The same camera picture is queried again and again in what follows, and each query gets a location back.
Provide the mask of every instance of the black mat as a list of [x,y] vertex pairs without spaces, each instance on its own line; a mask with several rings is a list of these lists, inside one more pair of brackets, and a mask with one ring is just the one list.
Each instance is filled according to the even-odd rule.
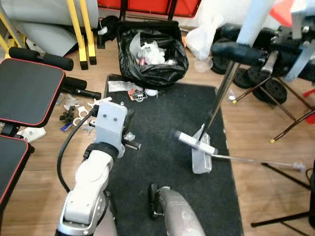
[[[109,190],[115,199],[120,236],[165,236],[163,218],[148,214],[150,183],[167,185],[181,193],[195,211],[206,235],[243,235],[241,215],[231,163],[213,160],[209,174],[195,175],[190,148],[170,138],[170,130],[192,135],[204,122],[215,97],[213,87],[175,84],[141,103],[131,102],[126,92],[111,92],[113,101],[123,101],[135,110],[130,131],[141,142],[139,151],[127,148],[111,172]],[[209,133],[219,154],[228,154],[221,112]]]

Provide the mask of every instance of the plastic bag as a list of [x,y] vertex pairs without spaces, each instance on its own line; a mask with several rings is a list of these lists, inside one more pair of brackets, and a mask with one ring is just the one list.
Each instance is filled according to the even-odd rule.
[[[165,61],[169,59],[173,64],[139,65],[137,59],[130,52],[130,43],[136,34],[141,33],[141,45],[144,42],[156,41],[160,48],[166,49]],[[149,89],[167,87],[183,78],[189,67],[185,48],[180,39],[161,33],[154,29],[130,29],[122,33],[119,45],[120,71],[123,76],[139,86]]]
[[187,47],[199,60],[205,60],[209,56],[216,29],[221,22],[222,17],[216,16],[211,18],[208,24],[203,24],[188,32],[186,36]]

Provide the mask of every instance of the red object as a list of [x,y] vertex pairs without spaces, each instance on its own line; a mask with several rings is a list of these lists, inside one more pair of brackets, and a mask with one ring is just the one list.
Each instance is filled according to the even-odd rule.
[[[312,89],[310,91],[307,91],[303,94],[304,97],[308,97],[312,94],[315,94],[315,89]],[[308,116],[305,121],[308,123],[308,124],[315,124],[315,114],[311,114],[310,116]]]
[[283,26],[291,27],[291,7],[293,0],[283,0],[283,2],[272,7],[270,15]]
[[[120,0],[97,0],[98,6],[120,9]],[[171,0],[129,0],[127,11],[168,15]],[[194,17],[201,0],[177,0],[174,16]]]

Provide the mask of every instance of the white plastic bag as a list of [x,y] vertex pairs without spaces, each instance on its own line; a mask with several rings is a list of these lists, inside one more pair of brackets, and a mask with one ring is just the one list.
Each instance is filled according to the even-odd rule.
[[216,29],[222,21],[222,16],[214,16],[209,23],[203,24],[187,34],[187,47],[197,59],[205,60],[209,56]]

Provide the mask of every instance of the red trim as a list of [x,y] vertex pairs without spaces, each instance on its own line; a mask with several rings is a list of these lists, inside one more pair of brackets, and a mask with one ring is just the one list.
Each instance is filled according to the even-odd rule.
[[22,141],[22,142],[24,142],[24,143],[27,144],[27,149],[25,150],[25,152],[24,152],[24,154],[23,154],[21,160],[19,161],[19,164],[17,165],[17,167],[16,167],[16,169],[15,169],[13,175],[11,176],[11,179],[10,179],[10,181],[9,181],[9,184],[6,186],[6,188],[5,188],[5,190],[4,190],[4,193],[3,193],[3,195],[2,195],[1,198],[0,198],[0,203],[2,203],[2,201],[3,201],[3,199],[4,199],[5,195],[6,195],[6,193],[8,192],[8,189],[9,189],[9,187],[10,187],[10,185],[11,185],[13,179],[14,179],[14,176],[16,175],[16,172],[18,171],[18,169],[19,169],[19,167],[20,167],[22,161],[24,160],[24,157],[25,157],[26,153],[28,152],[28,150],[29,150],[29,148],[30,148],[30,145],[29,145],[29,143],[26,142],[24,139],[12,138],[12,137],[8,137],[8,136],[4,136],[4,135],[0,135],[0,137],[5,137],[5,138],[8,138],[8,139],[15,139],[15,140]]
[[[55,92],[53,98],[51,99],[51,101],[50,101],[50,103],[49,103],[49,107],[51,107],[51,105],[52,105],[52,103],[53,103],[53,101],[54,101],[54,98],[55,98],[56,95],[57,95],[57,91],[59,90],[59,88],[60,88],[60,86],[61,86],[61,84],[62,84],[62,82],[63,82],[63,78],[65,77],[64,70],[60,69],[59,67],[52,66],[52,65],[46,65],[46,64],[43,64],[43,63],[39,63],[39,62],[34,62],[34,61],[29,61],[29,60],[21,60],[21,59],[15,59],[15,58],[14,58],[14,59],[13,59],[13,58],[4,59],[3,61],[1,61],[0,65],[1,65],[5,60],[19,60],[19,61],[24,61],[24,62],[28,62],[28,63],[35,63],[35,64],[39,64],[39,65],[45,65],[45,66],[49,66],[49,67],[52,67],[52,68],[59,69],[59,70],[61,70],[61,71],[63,72],[63,76],[62,76],[62,78],[61,78],[61,80],[60,80],[60,82],[59,82],[59,84],[58,84],[58,87],[57,87],[57,89],[56,89],[56,92]],[[47,109],[46,114],[45,114],[44,118],[41,120],[41,122],[39,122],[39,123],[37,123],[37,124],[29,124],[29,123],[24,123],[24,122],[20,122],[20,121],[16,121],[16,120],[11,120],[11,119],[1,119],[1,118],[0,118],[0,120],[9,121],[9,122],[17,123],[17,124],[25,124],[25,125],[31,126],[31,127],[32,127],[32,126],[38,126],[38,125],[40,125],[41,123],[44,122],[44,120],[45,120],[46,117],[47,117],[48,111],[49,111],[49,109]]]

